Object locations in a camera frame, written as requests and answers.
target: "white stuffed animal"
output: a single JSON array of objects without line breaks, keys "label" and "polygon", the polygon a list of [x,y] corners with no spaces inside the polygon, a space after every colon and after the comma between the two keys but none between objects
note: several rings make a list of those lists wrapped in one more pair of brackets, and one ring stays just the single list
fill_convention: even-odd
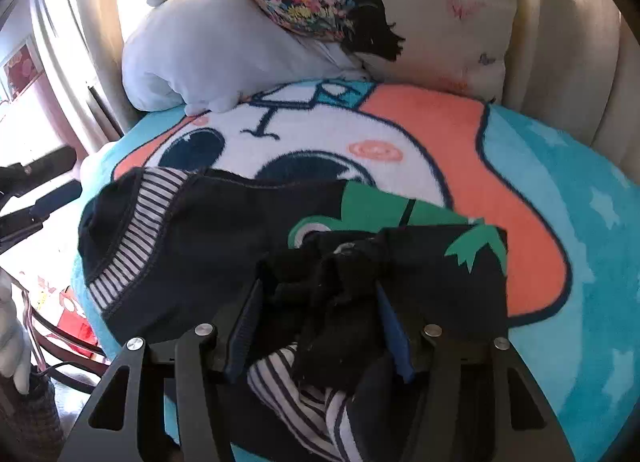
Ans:
[{"label": "white stuffed animal", "polygon": [[0,376],[13,378],[18,392],[29,393],[31,342],[18,321],[11,277],[0,268]]},{"label": "white stuffed animal", "polygon": [[155,8],[122,55],[124,88],[142,111],[223,112],[287,82],[368,77],[339,44],[282,29],[254,0],[147,2]]}]

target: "green leaf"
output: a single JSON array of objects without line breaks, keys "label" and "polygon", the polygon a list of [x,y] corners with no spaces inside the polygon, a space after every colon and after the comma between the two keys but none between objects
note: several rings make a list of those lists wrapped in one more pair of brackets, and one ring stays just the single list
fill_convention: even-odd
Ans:
[{"label": "green leaf", "polygon": [[498,230],[492,225],[480,223],[466,233],[460,235],[445,251],[445,256],[456,255],[458,265],[466,263],[469,273],[473,270],[476,254],[485,245],[491,248],[500,263],[500,269],[507,275],[507,249],[500,239]]}]

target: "red butterfly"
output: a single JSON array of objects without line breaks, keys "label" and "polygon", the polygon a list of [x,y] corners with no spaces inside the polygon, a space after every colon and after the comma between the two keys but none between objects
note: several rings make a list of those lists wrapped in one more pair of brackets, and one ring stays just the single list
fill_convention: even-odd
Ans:
[{"label": "red butterfly", "polygon": [[447,7],[454,18],[464,21],[486,7],[484,1],[447,0]]}]

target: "blanket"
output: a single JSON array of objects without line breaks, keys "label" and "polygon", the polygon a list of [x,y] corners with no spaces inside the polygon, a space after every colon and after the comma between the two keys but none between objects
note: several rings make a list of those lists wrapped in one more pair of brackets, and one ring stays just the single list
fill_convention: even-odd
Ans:
[{"label": "blanket", "polygon": [[[632,245],[640,189],[562,132],[412,86],[326,80],[260,93],[222,114],[187,117],[182,107],[147,115],[105,153],[84,201],[142,165],[356,180],[483,218],[508,233],[510,340],[577,460],[599,460],[640,397],[640,251]],[[386,220],[384,208],[347,210],[351,224]],[[340,221],[309,224],[337,230]],[[72,286],[115,356],[120,345],[80,261]],[[236,451],[238,460],[249,456]]]}]

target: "orange ear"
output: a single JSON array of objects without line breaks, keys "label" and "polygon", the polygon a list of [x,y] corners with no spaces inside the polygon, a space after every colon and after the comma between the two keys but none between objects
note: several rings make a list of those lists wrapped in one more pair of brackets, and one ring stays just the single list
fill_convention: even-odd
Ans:
[{"label": "orange ear", "polygon": [[412,86],[382,85],[359,110],[414,136],[442,172],[453,210],[507,231],[509,316],[526,323],[558,311],[570,283],[566,254],[540,214],[479,156],[484,105]]},{"label": "orange ear", "polygon": [[145,165],[146,161],[149,160],[153,153],[158,151],[162,144],[169,140],[173,135],[178,133],[178,131],[180,131],[187,124],[193,122],[196,118],[197,117],[185,117],[184,119],[181,119],[178,124],[174,125],[174,127],[171,127],[167,131],[162,133],[162,135],[158,135],[153,140],[150,140],[139,148],[134,149],[125,158],[118,162],[118,165],[113,170],[113,179],[117,180],[127,171],[130,171],[135,167],[142,167],[143,165]]}]

